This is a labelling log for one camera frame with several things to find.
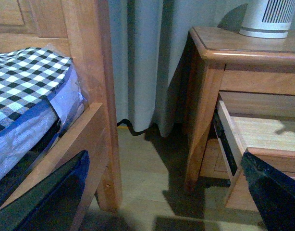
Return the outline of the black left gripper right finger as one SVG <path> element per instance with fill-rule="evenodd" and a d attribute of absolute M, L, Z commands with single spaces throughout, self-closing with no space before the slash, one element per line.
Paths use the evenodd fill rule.
<path fill-rule="evenodd" d="M 250 152 L 241 166 L 267 230 L 295 231 L 295 180 Z"/>

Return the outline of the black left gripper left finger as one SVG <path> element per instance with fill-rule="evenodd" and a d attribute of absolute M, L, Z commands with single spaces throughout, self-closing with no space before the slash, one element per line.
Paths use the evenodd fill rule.
<path fill-rule="evenodd" d="M 82 150 L 0 210 L 0 231 L 68 231 L 85 189 L 89 155 Z"/>

